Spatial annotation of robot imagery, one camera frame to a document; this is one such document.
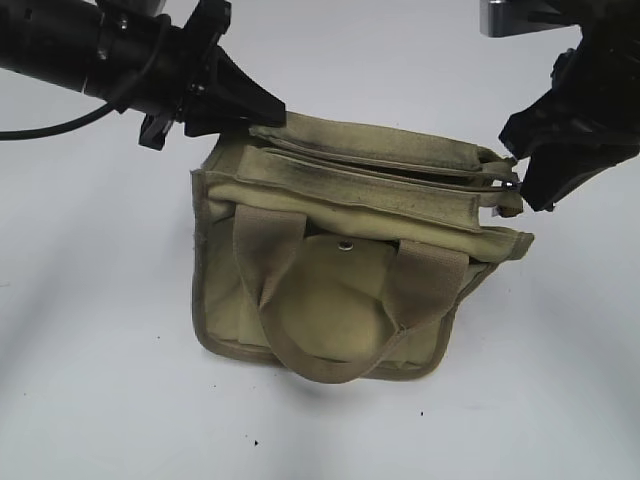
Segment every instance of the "black cable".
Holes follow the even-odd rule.
[[[128,77],[121,84],[117,85],[111,98],[102,107],[94,110],[87,115],[84,115],[70,122],[61,123],[59,125],[53,125],[51,127],[37,128],[34,130],[18,130],[15,132],[0,132],[0,141],[15,141],[15,140],[34,140],[36,138],[53,137],[55,135],[61,135],[68,133],[79,128],[86,127],[87,125],[106,117],[110,113],[118,109],[119,104],[124,101],[144,80],[151,68],[153,68],[160,51],[167,38],[167,34],[171,28],[171,17],[162,14],[158,16],[160,20],[160,33],[158,39],[153,48],[153,52],[149,56],[145,66],[134,74],[132,77]]]

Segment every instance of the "canvas bag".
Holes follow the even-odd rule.
[[[511,159],[450,139],[295,113],[223,134],[192,174],[193,322],[227,357],[310,380],[409,380],[442,359],[460,302],[533,236]]]

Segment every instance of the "robotic arm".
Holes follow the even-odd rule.
[[[482,30],[504,37],[580,26],[583,40],[560,55],[552,86],[512,115],[500,140],[531,157],[521,186],[536,210],[552,211],[598,173],[640,153],[640,2],[482,0]]]
[[[480,0],[492,37],[579,25],[583,40],[553,67],[540,100],[509,119],[500,139],[531,157],[520,186],[536,211],[640,153],[640,0]],[[128,108],[146,114],[140,144],[162,149],[174,122],[187,136],[250,124],[281,126],[285,105],[218,46],[231,21],[224,0],[200,0],[183,28],[163,0],[0,0],[0,67],[106,100],[54,127],[0,132],[23,140],[80,128]]]
[[[0,140],[56,135],[128,108],[146,114],[140,144],[161,150],[174,122],[190,137],[251,123],[279,126],[284,104],[238,68],[218,40],[231,4],[200,0],[183,28],[162,0],[0,0],[0,67],[99,97],[107,104],[46,129]]]

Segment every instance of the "metal rivet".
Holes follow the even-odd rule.
[[[353,250],[353,243],[348,241],[343,241],[338,244],[338,248],[343,252],[350,252]]]

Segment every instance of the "tool pouch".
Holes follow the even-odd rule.
[[[456,309],[533,236],[514,164],[440,137],[294,113],[224,134],[193,172],[193,321],[208,350],[310,380],[409,380],[443,357]]]

